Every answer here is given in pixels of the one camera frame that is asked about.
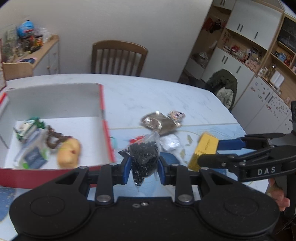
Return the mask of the person's right hand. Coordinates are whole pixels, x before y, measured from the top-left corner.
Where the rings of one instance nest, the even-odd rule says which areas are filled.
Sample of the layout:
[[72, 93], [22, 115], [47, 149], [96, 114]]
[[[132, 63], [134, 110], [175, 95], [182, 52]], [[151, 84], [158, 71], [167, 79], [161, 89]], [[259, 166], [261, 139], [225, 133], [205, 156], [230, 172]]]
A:
[[274, 178], [269, 179], [268, 183], [267, 194], [278, 204], [280, 211], [285, 211], [286, 208], [290, 207], [290, 200], [285, 197], [283, 190], [278, 188]]

